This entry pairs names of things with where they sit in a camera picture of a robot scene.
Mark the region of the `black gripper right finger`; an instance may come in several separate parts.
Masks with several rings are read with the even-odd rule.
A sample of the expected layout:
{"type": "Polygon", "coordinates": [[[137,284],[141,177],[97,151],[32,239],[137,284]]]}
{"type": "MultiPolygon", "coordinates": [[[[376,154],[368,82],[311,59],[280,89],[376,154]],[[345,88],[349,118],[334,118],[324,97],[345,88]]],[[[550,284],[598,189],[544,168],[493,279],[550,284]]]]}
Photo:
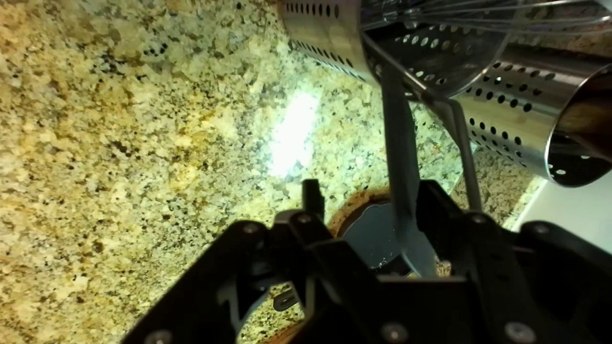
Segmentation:
{"type": "Polygon", "coordinates": [[[552,221],[508,231],[460,210],[431,179],[418,187],[418,227],[470,288],[487,344],[612,344],[612,254],[552,221]]]}

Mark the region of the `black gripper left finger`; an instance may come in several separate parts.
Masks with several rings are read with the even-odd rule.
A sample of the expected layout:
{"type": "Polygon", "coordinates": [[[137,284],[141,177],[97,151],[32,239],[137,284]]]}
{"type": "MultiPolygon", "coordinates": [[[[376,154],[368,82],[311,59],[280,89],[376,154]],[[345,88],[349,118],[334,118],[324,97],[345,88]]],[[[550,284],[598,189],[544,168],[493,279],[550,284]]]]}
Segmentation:
{"type": "Polygon", "coordinates": [[[321,221],[317,179],[301,183],[301,206],[273,225],[233,221],[124,334],[120,344],[236,344],[267,290],[288,283],[305,313],[288,344],[351,344],[349,269],[355,252],[321,221]]]}

